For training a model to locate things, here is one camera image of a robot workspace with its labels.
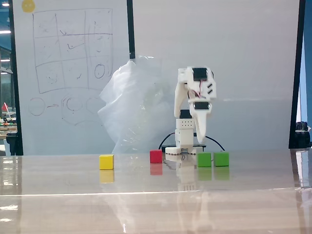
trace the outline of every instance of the yellow sticker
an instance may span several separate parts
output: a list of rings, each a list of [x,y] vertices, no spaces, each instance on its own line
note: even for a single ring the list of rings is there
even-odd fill
[[[31,13],[35,9],[35,3],[33,0],[24,0],[21,4],[23,12]]]

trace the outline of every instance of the black pole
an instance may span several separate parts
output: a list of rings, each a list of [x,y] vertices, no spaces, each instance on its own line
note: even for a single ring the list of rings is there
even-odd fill
[[[301,53],[303,41],[303,26],[305,13],[305,0],[299,1],[299,15],[298,15],[298,29],[297,29],[297,47],[296,47],[296,61],[294,66],[293,92],[292,92],[292,115],[291,126],[289,132],[289,148],[295,148],[295,131],[296,131],[296,117],[298,107],[298,94],[300,84],[300,69],[301,69]]]
[[[127,0],[127,9],[128,9],[129,54],[130,54],[130,59],[135,59],[136,58],[135,29],[134,29],[134,21],[133,21],[132,0]]]
[[[14,96],[15,96],[15,109],[16,109],[16,123],[18,127],[17,139],[15,144],[16,155],[23,155],[23,142],[21,135],[21,121],[20,121],[20,96],[18,84],[18,70],[16,63],[16,48],[15,48],[15,32],[14,32],[14,18],[13,18],[13,0],[9,0],[9,19],[11,30],[11,48],[12,48],[12,72],[14,81]]]

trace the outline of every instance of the red flag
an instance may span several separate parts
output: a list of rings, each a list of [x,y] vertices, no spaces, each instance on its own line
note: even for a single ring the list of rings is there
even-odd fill
[[[6,103],[3,104],[2,108],[3,111],[7,111],[9,113],[9,108],[8,105]]]

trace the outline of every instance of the green block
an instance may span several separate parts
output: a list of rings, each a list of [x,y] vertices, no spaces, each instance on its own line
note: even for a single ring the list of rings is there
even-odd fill
[[[211,153],[198,153],[197,154],[197,167],[211,167]]]
[[[228,167],[230,165],[229,152],[214,153],[214,165],[216,167]]]

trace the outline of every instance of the whiteboard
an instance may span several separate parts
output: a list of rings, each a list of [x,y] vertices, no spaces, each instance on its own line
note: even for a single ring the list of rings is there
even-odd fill
[[[98,96],[129,59],[126,0],[35,0],[29,7],[13,1],[24,154],[111,152]]]
[[[178,68],[214,72],[208,136],[226,150],[288,148],[299,0],[133,0],[133,9],[136,56],[160,59],[174,84]]]

